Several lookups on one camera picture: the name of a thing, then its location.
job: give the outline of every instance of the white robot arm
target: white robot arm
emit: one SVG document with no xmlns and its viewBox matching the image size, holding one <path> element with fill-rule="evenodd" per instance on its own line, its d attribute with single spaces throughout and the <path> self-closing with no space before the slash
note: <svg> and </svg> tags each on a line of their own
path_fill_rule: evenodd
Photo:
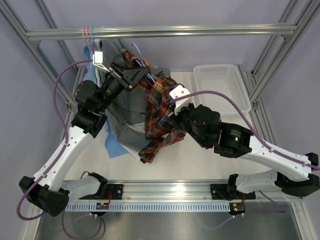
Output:
<svg viewBox="0 0 320 240">
<path fill-rule="evenodd" d="M 174 113 L 177 122 L 201 147 L 213 148 L 214 153 L 226 158 L 251 160 L 271 168 L 269 171 L 256 174 L 233 174 L 224 186 L 212 184 L 211 191 L 215 193 L 212 197 L 242 199 L 243 194 L 271 190 L 305 197 L 320 188 L 319 177 L 312 174 L 312 167 L 319 164 L 317 154 L 295 154 L 258 139 L 247 128 L 221 122 L 218 112 L 201 104 L 194 107 L 191 98 L 186 96 L 189 94 L 190 92 L 181 85 L 170 92 L 172 102 L 175 102 Z"/>
<path fill-rule="evenodd" d="M 44 175 L 48 166 L 56 159 L 65 141 L 53 153 L 45 165 L 33 177 L 24 176 L 19 186 L 25 193 L 41 176 L 39 183 L 27 195 L 29 202 L 35 204 L 51 216 L 57 216 L 68 202 L 84 196 L 103 198 L 108 188 L 107 180 L 96 173 L 63 183 L 75 160 L 82 150 L 97 136 L 107 117 L 104 111 L 113 99 L 124 89 L 134 88 L 150 70 L 147 67 L 124 68 L 116 64 L 104 67 L 102 56 L 93 57 L 96 68 L 108 72 L 110 77 L 101 87 L 91 81 L 82 82 L 77 88 L 75 100 L 80 108 L 71 122 L 68 142 L 58 162 Z M 177 86 L 170 92 L 171 98 L 177 99 L 190 92 Z M 240 125 L 221 122 L 220 114 L 203 105 L 194 107 L 190 97 L 175 103 L 176 122 L 185 129 L 203 148 L 214 149 L 214 153 L 226 158 L 242 158 L 265 165 L 272 170 L 242 175 L 233 174 L 227 184 L 211 185 L 215 192 L 214 199 L 242 199 L 243 195 L 254 191 L 281 190 L 286 194 L 305 197 L 320 188 L 319 177 L 312 174 L 310 165 L 318 165 L 318 156 L 314 153 L 298 155 L 267 143 L 271 149 L 264 147 L 253 133 Z M 276 154 L 279 151 L 304 164 L 291 161 Z"/>
</svg>

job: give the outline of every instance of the plaid shirt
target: plaid shirt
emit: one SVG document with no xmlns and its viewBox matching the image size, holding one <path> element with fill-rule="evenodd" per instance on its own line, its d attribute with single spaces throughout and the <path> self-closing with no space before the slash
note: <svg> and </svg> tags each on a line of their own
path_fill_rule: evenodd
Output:
<svg viewBox="0 0 320 240">
<path fill-rule="evenodd" d="M 125 50 L 123 57 L 129 67 L 136 67 L 135 60 L 141 62 L 140 58 L 134 57 Z M 143 60 L 143 62 L 151 69 L 147 61 Z M 152 86 L 145 79 L 137 85 L 137 88 L 147 93 L 146 99 L 149 101 L 145 118 L 145 138 L 150 139 L 151 142 L 139 152 L 143 163 L 152 163 L 160 148 L 180 142 L 186 135 L 186 131 L 181 129 L 173 118 L 170 118 L 173 110 L 167 102 L 170 98 L 169 92 L 178 84 L 172 78 L 161 74 L 155 76 L 154 80 L 156 82 Z"/>
</svg>

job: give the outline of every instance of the white table surface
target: white table surface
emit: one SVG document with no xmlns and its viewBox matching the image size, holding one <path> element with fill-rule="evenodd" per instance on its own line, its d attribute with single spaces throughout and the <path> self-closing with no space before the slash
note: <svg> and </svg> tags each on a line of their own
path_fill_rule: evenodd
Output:
<svg viewBox="0 0 320 240">
<path fill-rule="evenodd" d="M 192 72 L 173 72 L 171 76 L 190 92 L 196 91 Z M 239 115 L 221 116 L 221 120 L 246 127 Z M 161 148 L 151 164 L 143 164 L 129 154 L 110 159 L 105 147 L 107 134 L 103 128 L 83 150 L 66 175 L 66 180 L 79 179 L 84 171 L 95 172 L 108 180 L 155 181 L 221 180 L 231 174 L 253 174 L 269 170 L 249 160 L 221 157 L 213 149 L 201 148 L 188 134 L 183 141 Z"/>
</svg>

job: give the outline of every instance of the metal table surface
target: metal table surface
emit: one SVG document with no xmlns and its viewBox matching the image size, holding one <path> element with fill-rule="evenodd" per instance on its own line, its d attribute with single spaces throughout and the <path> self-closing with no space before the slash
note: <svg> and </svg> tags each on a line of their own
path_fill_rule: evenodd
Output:
<svg viewBox="0 0 320 240">
<path fill-rule="evenodd" d="M 232 219 L 219 229 L 230 215 L 226 212 L 107 212 L 102 230 L 96 239 L 101 240 L 301 240 L 294 213 L 283 203 L 287 213 L 257 213 Z M 248 202 L 247 212 L 276 209 L 270 202 Z M 83 212 L 66 212 L 67 231 L 76 238 L 92 236 L 99 220 L 85 217 L 75 221 Z M 35 240 L 68 240 L 61 226 L 61 216 L 41 218 Z"/>
</svg>

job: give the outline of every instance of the blue cloth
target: blue cloth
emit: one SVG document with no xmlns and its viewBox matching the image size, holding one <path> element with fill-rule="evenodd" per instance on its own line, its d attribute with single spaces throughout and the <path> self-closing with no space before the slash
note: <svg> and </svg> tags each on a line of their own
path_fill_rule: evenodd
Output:
<svg viewBox="0 0 320 240">
<path fill-rule="evenodd" d="M 85 59 L 91 59 L 92 56 L 90 54 L 90 51 L 87 46 L 83 48 L 83 54 Z M 96 78 L 96 72 L 95 68 L 91 62 L 86 63 L 86 67 L 88 68 L 88 72 L 83 78 L 83 81 L 85 80 L 90 80 L 93 81 L 95 84 L 97 84 L 97 78 Z M 105 140 L 105 148 L 108 152 L 109 158 L 115 158 L 124 154 L 128 154 L 128 151 L 120 144 L 117 142 L 115 136 L 111 132 L 111 128 L 109 126 L 108 120 L 104 124 L 105 130 L 109 133 L 108 137 Z"/>
<path fill-rule="evenodd" d="M 92 58 L 87 46 L 84 47 L 84 49 L 83 49 L 83 55 L 84 55 L 84 59 L 91 59 Z M 96 72 L 95 72 L 94 65 L 92 64 L 92 61 L 87 62 L 85 65 L 88 68 L 88 72 L 84 76 L 83 81 L 90 80 L 90 81 L 93 81 L 95 84 L 97 84 Z"/>
<path fill-rule="evenodd" d="M 108 120 L 105 122 L 104 127 L 105 127 L 105 130 L 109 133 L 109 135 L 107 136 L 104 142 L 109 158 L 112 159 L 118 156 L 128 154 L 128 151 L 121 144 L 117 142 L 115 136 L 111 133 Z"/>
</svg>

